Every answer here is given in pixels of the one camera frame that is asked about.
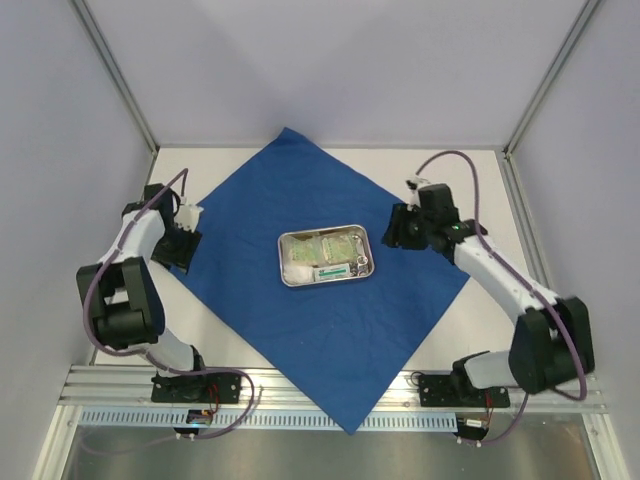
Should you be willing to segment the green packet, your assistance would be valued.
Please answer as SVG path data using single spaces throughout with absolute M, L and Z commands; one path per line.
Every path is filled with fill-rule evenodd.
M 297 235 L 288 240 L 289 260 L 302 266 L 318 266 L 324 262 L 319 235 Z
M 354 262 L 358 256 L 356 242 L 348 234 L 323 236 L 321 247 L 328 264 Z

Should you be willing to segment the stainless steel instrument tray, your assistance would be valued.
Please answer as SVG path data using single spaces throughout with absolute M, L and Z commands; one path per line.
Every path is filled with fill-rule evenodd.
M 368 233 L 361 225 L 287 232 L 277 246 L 280 278 L 289 288 L 351 282 L 375 271 Z

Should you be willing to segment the small white green sachet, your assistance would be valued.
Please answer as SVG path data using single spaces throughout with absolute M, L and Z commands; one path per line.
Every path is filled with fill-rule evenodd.
M 341 264 L 315 268 L 313 274 L 315 282 L 325 282 L 334 279 L 349 278 L 351 276 L 351 269 L 348 264 Z

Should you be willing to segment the blue surgical drape cloth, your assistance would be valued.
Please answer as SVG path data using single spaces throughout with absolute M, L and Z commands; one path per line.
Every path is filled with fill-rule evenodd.
M 178 280 L 330 416 L 354 433 L 468 277 L 439 254 L 381 244 L 397 199 L 283 130 L 202 201 L 202 239 Z M 362 280 L 289 288 L 277 241 L 363 226 L 375 261 Z

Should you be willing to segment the white gauze pad large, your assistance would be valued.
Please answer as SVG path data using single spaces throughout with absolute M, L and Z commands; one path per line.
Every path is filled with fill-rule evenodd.
M 287 285 L 314 283 L 314 268 L 306 265 L 285 265 L 283 267 L 283 279 Z

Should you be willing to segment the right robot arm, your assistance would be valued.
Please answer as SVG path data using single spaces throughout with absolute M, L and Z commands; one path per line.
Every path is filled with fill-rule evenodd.
M 517 386 L 535 395 L 571 380 L 584 383 L 595 370 L 586 304 L 560 297 L 512 266 L 479 222 L 460 218 L 447 185 L 410 179 L 407 186 L 411 199 L 394 204 L 383 244 L 439 253 L 479 283 L 514 325 L 508 350 L 455 362 L 454 399 L 472 405 L 490 387 Z

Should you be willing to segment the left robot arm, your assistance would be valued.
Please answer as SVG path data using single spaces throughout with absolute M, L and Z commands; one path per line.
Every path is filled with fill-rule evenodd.
M 107 253 L 76 273 L 83 325 L 96 348 L 115 357 L 140 356 L 162 376 L 176 376 L 174 388 L 189 401 L 207 394 L 210 378 L 198 350 L 166 326 L 149 263 L 188 272 L 202 238 L 196 230 L 200 213 L 170 187 L 150 184 L 142 200 L 125 206 Z

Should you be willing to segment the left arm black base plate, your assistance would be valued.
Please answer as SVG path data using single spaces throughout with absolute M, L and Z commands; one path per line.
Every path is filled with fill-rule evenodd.
M 241 391 L 241 377 L 233 373 L 208 373 L 199 376 L 152 378 L 151 402 L 237 404 Z

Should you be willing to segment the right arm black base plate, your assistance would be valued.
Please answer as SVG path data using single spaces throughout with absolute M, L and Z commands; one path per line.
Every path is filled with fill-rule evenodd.
M 477 389 L 455 381 L 451 375 L 421 373 L 417 376 L 417 390 L 422 407 L 504 409 L 511 406 L 504 387 Z

